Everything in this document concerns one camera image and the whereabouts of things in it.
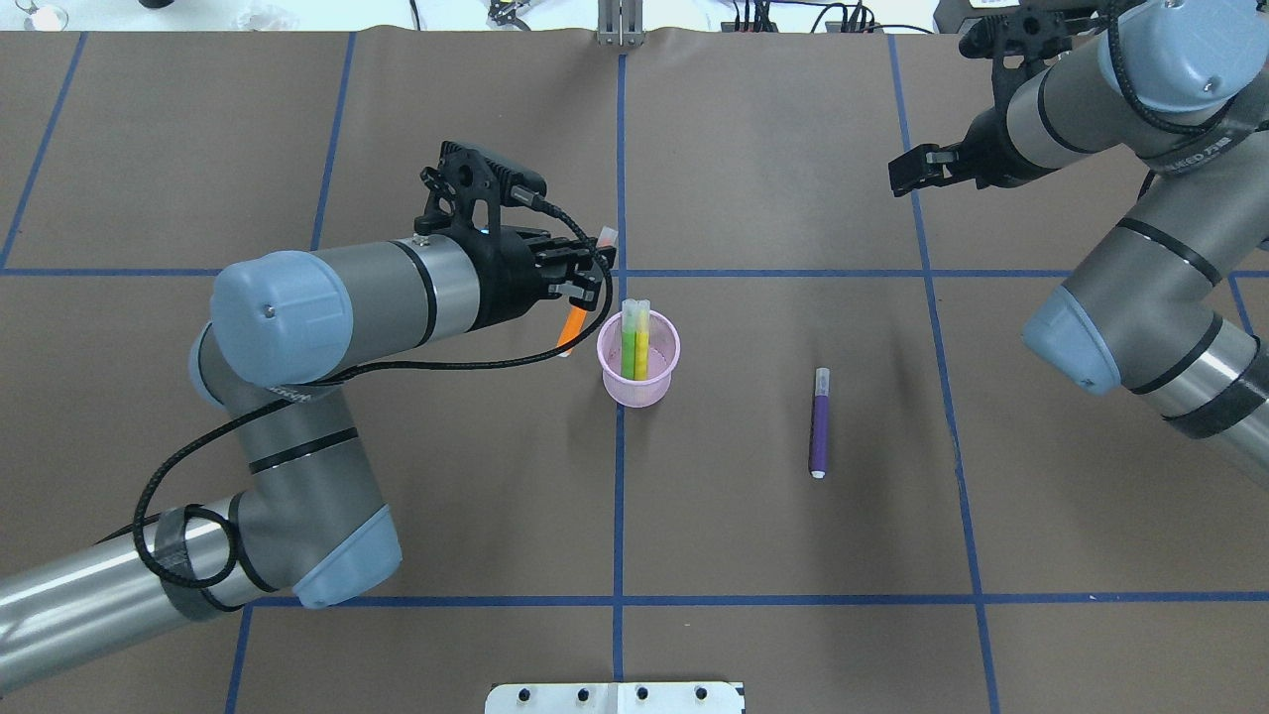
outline white bracket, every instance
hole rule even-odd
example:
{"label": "white bracket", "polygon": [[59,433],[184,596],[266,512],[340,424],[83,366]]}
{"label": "white bracket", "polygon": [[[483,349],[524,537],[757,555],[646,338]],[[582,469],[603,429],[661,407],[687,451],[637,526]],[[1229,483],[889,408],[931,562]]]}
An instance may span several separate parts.
{"label": "white bracket", "polygon": [[643,0],[599,0],[595,39],[613,47],[643,44]]}
{"label": "white bracket", "polygon": [[740,682],[499,685],[485,714],[745,714]]}

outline green marker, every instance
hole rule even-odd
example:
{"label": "green marker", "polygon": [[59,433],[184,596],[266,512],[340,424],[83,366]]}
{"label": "green marker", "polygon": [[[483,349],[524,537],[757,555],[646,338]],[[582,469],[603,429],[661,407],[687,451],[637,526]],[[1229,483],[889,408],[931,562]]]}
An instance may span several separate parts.
{"label": "green marker", "polygon": [[622,378],[634,379],[636,335],[638,334],[638,299],[622,299]]}

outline light blue joint cap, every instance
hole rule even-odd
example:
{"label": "light blue joint cap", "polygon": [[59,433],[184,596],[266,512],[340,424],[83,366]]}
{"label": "light blue joint cap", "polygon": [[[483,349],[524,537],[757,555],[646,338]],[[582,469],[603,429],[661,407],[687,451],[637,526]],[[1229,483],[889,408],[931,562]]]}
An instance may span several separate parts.
{"label": "light blue joint cap", "polygon": [[305,607],[317,610],[362,595],[400,564],[401,544],[385,505],[291,590]]}
{"label": "light blue joint cap", "polygon": [[263,388],[302,384],[339,367],[353,302],[335,269],[301,250],[235,263],[216,276],[212,323],[225,361]]}
{"label": "light blue joint cap", "polygon": [[[1269,24],[1255,0],[1147,0],[1119,18],[1137,96],[1156,112],[1216,107],[1251,82],[1269,58]],[[1119,91],[1107,34],[1098,66]]]}
{"label": "light blue joint cap", "polygon": [[212,407],[223,410],[225,406],[208,392],[207,382],[203,379],[203,369],[198,363],[198,353],[203,350],[203,340],[207,339],[207,330],[209,328],[212,328],[212,322],[203,325],[203,328],[198,332],[198,339],[194,340],[194,345],[189,347],[189,382],[194,383],[194,392],[199,397],[211,402]]}
{"label": "light blue joint cap", "polygon": [[1023,344],[1089,394],[1103,396],[1122,382],[1101,332],[1065,287],[1058,285],[1027,320]]}

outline pink cup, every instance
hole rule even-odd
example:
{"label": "pink cup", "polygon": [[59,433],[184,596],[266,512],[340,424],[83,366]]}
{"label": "pink cup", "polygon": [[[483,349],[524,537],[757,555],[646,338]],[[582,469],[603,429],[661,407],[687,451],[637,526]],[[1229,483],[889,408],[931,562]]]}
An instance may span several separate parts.
{"label": "pink cup", "polygon": [[647,379],[622,378],[622,313],[608,317],[599,327],[595,341],[599,367],[604,369],[604,389],[626,407],[647,407],[665,397],[670,389],[670,374],[679,364],[679,331],[665,315],[648,312]]}

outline white mounting plate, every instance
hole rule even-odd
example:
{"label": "white mounting plate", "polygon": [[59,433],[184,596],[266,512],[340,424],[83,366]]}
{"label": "white mounting plate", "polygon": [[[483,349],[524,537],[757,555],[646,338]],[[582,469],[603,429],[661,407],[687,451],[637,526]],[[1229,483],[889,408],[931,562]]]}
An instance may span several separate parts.
{"label": "white mounting plate", "polygon": [[[704,699],[698,696],[702,690]],[[745,714],[740,682],[499,685],[485,714]]]}

